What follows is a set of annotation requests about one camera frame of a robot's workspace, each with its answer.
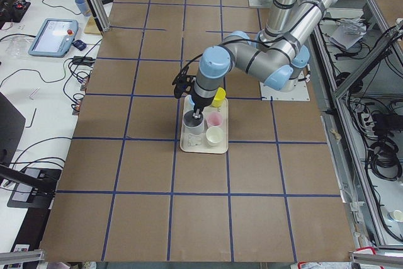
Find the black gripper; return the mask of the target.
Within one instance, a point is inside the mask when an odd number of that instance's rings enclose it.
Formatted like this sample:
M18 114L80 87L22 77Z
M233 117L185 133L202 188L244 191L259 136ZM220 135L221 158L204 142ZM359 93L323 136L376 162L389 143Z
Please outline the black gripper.
M191 98L195 104L193 107L192 117L196 120L199 120L201 119L201 112L204 110L204 108L212 104L214 99L214 91L192 91Z

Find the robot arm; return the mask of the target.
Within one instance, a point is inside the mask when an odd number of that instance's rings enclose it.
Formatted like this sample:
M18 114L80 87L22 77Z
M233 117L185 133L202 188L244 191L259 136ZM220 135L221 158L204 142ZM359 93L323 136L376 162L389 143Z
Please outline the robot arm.
M200 119L212 104L222 79L233 68L255 77L265 86L281 90L291 79L292 60L326 10L338 0L272 0L266 27L256 42L235 31L221 44L207 48L193 81L193 118Z

